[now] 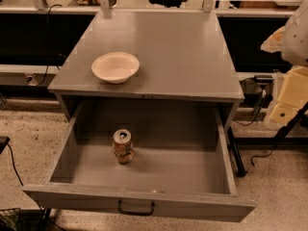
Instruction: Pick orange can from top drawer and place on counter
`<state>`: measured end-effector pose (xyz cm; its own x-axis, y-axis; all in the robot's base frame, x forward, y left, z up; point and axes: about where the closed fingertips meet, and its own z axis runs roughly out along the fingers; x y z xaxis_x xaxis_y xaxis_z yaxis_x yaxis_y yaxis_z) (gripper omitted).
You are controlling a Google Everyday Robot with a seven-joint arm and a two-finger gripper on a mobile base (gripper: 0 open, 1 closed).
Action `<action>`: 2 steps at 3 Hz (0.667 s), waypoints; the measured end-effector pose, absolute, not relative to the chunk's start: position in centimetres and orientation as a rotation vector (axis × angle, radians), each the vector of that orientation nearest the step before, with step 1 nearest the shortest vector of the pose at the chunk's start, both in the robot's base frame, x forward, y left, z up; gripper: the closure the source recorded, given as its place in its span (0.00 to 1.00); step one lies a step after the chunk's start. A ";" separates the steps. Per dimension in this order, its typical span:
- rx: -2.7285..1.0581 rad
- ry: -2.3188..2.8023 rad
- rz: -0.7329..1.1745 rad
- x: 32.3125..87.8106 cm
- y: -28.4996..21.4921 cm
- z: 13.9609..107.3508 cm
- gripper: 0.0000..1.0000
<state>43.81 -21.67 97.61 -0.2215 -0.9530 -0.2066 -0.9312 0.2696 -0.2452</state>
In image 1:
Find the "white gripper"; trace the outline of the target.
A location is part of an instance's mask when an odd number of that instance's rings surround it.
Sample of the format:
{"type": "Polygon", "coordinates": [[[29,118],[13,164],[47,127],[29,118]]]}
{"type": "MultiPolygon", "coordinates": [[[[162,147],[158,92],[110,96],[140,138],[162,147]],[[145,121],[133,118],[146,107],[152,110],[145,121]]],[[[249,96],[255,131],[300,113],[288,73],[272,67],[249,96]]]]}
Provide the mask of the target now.
{"type": "MultiPolygon", "coordinates": [[[[265,52],[280,52],[285,27],[280,27],[261,45],[265,52]]],[[[308,102],[308,67],[295,65],[283,76],[283,83],[269,120],[287,125],[308,102]]]]}

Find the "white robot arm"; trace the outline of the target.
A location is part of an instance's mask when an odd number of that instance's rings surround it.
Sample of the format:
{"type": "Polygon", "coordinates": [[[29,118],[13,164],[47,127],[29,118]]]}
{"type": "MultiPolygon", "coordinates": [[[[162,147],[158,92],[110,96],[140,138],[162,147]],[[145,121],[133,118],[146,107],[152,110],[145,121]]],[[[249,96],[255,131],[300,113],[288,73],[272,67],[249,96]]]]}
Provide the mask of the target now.
{"type": "Polygon", "coordinates": [[[283,83],[272,110],[270,122],[286,125],[308,102],[308,1],[305,0],[288,19],[261,45],[269,53],[280,52],[292,65],[283,76],[283,83]]]}

